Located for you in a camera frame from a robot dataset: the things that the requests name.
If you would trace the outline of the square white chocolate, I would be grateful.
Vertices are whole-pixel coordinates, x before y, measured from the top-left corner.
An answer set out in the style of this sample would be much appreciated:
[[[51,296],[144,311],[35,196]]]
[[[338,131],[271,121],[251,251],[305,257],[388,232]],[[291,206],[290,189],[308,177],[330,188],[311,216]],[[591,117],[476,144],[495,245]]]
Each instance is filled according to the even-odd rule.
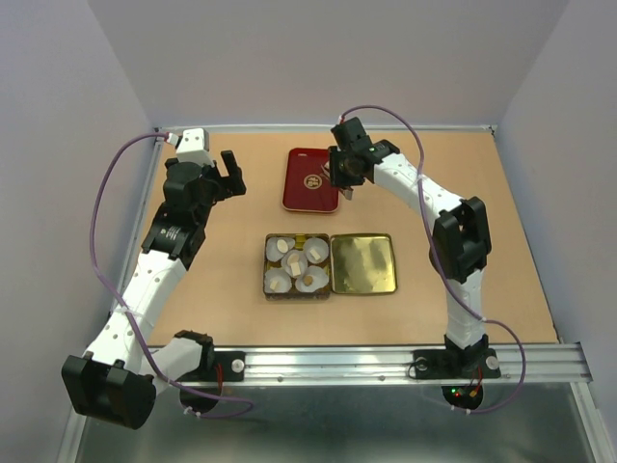
[[[302,267],[299,262],[291,263],[289,264],[289,266],[290,266],[291,274],[294,278],[299,277],[303,273]]]

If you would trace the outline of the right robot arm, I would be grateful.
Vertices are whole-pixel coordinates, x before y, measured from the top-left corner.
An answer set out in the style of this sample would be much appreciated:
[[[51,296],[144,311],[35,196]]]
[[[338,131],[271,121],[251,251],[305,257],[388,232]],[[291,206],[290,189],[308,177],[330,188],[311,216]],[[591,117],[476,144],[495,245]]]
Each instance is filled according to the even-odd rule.
[[[478,365],[476,352],[488,345],[481,285],[492,242],[485,204],[427,177],[420,142],[415,166],[392,142],[372,141],[357,117],[341,119],[331,132],[335,144],[329,147],[326,172],[334,188],[350,199],[355,187],[370,181],[419,214],[429,259],[446,290],[443,364],[455,376],[467,375]]]

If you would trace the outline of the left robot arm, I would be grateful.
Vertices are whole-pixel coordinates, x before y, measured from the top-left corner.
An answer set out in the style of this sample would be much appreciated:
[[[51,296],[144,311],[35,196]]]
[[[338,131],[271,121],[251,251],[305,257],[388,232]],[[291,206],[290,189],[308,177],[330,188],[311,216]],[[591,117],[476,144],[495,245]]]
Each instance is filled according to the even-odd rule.
[[[179,157],[166,161],[164,202],[157,210],[134,274],[95,340],[80,356],[65,360],[61,375],[76,413],[140,428],[155,400],[185,374],[223,379],[214,342],[207,334],[183,330],[157,352],[151,333],[170,295],[186,275],[205,240],[212,207],[246,192],[232,151],[221,153],[227,173],[216,164],[200,166]]]

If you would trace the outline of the oval white chocolate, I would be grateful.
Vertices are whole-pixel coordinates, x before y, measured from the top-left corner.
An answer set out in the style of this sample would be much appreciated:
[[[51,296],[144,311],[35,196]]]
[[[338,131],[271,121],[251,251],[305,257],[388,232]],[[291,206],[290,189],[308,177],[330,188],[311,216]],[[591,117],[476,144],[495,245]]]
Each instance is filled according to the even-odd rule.
[[[288,246],[287,242],[284,239],[278,239],[277,240],[277,249],[281,253],[285,254],[285,253],[288,252],[289,246]]]

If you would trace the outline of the chocolate tin base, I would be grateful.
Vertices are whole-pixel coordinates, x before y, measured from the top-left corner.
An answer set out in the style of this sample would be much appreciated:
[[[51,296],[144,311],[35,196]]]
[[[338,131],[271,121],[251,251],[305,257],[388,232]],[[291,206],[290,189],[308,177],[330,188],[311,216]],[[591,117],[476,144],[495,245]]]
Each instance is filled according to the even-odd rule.
[[[323,233],[268,234],[263,294],[271,301],[326,300],[332,293],[330,237]]]

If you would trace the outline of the red lacquer tray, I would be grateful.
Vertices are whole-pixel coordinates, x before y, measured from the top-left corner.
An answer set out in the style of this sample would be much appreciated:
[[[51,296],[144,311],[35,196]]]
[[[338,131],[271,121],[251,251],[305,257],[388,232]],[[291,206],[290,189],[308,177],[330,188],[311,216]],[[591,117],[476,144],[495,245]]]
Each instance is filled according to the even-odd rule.
[[[328,162],[329,152],[323,149],[296,148],[288,153],[282,190],[286,210],[334,213],[338,209],[338,190],[320,176]]]

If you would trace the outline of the top right paper cup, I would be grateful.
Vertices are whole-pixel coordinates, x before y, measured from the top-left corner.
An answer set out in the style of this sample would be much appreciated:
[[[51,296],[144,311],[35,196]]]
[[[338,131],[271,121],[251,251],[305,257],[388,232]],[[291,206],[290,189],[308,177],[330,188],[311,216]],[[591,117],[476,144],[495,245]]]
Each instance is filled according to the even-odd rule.
[[[312,258],[312,256],[309,254],[309,250],[311,248],[315,248],[318,250],[318,252],[321,255],[321,260],[314,260]],[[307,257],[308,262],[312,264],[322,263],[323,261],[327,259],[330,253],[329,244],[324,239],[319,238],[319,237],[309,238],[303,246],[303,251],[305,253],[305,256]]]

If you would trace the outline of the paper cup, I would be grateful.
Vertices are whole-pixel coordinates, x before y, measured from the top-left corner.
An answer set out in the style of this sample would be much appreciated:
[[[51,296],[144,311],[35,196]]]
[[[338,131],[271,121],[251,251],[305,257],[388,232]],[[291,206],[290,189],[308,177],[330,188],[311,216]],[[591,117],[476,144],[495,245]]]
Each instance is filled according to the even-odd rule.
[[[308,260],[304,253],[291,250],[282,258],[283,270],[292,278],[303,276],[308,268]]]
[[[321,255],[321,260],[314,260],[312,258],[312,256],[309,254],[309,250],[311,248],[315,248],[318,250],[318,252]],[[309,238],[303,246],[303,251],[305,253],[305,256],[307,257],[308,262],[312,264],[322,263],[323,261],[327,259],[330,253],[329,244],[324,239],[319,238],[319,237]]]
[[[281,283],[277,292],[272,292],[269,285],[273,280]],[[292,287],[290,276],[282,268],[271,268],[264,274],[264,291],[266,294],[287,293]]]
[[[292,250],[295,247],[295,239],[289,236],[272,236],[266,240],[266,248],[265,248],[265,256],[271,262],[280,261],[287,253],[283,254],[277,249],[277,240],[284,239],[288,246],[289,250]]]
[[[310,274],[314,282],[311,286],[305,286],[303,278],[305,275]],[[295,287],[303,293],[312,293],[326,287],[329,283],[329,276],[327,272],[319,266],[309,266],[306,273],[298,278],[295,282]]]

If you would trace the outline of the gold tin lid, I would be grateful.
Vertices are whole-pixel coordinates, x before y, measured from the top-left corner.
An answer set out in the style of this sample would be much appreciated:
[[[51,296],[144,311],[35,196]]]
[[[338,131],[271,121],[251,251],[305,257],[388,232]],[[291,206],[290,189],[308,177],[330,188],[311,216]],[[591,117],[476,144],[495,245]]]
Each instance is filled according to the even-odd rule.
[[[330,239],[332,291],[372,296],[397,290],[395,257],[387,233],[346,233]]]

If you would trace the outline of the top left paper cup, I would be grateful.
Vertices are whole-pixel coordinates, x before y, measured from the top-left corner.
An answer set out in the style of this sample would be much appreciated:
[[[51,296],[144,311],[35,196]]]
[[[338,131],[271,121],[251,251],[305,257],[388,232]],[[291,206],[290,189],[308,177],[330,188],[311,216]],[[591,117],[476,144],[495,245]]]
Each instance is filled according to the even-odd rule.
[[[277,240],[284,239],[288,246],[289,250],[292,250],[295,247],[295,239],[289,236],[272,236],[266,240],[266,248],[265,248],[265,256],[271,262],[280,261],[287,253],[283,254],[277,249]]]

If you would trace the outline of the centre paper cup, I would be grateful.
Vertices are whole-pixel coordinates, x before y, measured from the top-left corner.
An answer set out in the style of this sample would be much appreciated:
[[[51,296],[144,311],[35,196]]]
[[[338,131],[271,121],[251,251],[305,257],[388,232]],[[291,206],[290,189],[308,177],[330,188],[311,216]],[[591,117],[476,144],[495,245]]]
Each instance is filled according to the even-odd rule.
[[[303,276],[308,268],[308,260],[304,253],[291,250],[282,258],[283,270],[292,278]]]

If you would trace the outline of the bottom right paper cup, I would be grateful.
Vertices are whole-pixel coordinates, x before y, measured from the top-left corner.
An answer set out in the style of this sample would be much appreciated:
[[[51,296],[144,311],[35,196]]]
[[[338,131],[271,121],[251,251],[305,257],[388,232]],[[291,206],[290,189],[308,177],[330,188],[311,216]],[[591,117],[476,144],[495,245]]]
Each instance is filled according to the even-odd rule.
[[[303,278],[305,275],[310,274],[314,282],[311,286],[305,286]],[[319,266],[309,266],[306,273],[298,278],[295,282],[295,287],[303,293],[312,293],[326,287],[329,283],[329,276],[327,272]]]

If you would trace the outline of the metal front plate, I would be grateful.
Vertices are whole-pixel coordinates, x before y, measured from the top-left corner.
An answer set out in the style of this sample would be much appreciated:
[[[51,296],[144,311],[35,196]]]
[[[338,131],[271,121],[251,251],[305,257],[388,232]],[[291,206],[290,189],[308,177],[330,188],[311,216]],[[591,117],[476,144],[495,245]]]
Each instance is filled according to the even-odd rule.
[[[245,389],[230,420],[185,415],[163,394],[129,430],[89,420],[71,462],[590,462],[566,384],[533,384],[486,415],[450,410],[434,386]]]

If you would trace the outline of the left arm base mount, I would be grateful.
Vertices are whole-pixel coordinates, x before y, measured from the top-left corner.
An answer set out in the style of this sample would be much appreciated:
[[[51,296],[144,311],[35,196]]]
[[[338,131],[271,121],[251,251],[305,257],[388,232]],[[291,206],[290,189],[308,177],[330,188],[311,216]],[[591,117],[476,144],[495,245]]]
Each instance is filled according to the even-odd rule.
[[[218,351],[207,334],[182,330],[174,339],[191,340],[201,347],[198,366],[177,381],[209,395],[222,395],[225,383],[239,383],[245,377],[246,353],[241,350]]]

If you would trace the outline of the aluminium mounting rail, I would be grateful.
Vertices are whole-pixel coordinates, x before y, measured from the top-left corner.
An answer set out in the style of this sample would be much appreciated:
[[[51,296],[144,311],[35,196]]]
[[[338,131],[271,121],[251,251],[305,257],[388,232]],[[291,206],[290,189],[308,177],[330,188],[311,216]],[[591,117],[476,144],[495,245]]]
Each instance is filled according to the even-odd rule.
[[[232,352],[244,354],[242,387],[317,386],[400,386],[467,385],[481,380],[484,385],[516,384],[522,362],[514,344],[497,344],[499,378],[485,372],[456,379],[417,379],[410,368],[414,361],[411,345],[385,346],[301,346],[301,347],[222,347],[218,357]],[[524,383],[589,383],[592,374],[578,344],[532,343],[524,347]]]

